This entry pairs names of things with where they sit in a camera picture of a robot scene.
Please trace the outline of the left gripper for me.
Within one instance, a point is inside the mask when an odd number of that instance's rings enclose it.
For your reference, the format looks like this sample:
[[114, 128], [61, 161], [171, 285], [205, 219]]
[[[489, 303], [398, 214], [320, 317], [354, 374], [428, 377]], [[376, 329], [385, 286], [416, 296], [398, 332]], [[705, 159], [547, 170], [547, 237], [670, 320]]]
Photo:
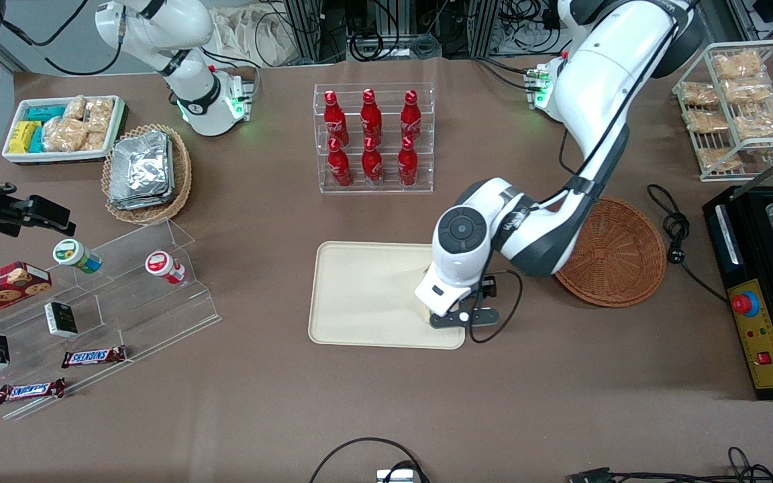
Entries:
[[466, 326], [466, 312], [451, 309], [470, 296], [483, 272], [483, 263], [448, 262], [441, 266], [430, 262], [415, 288], [415, 296], [431, 312], [429, 324], [433, 328]]

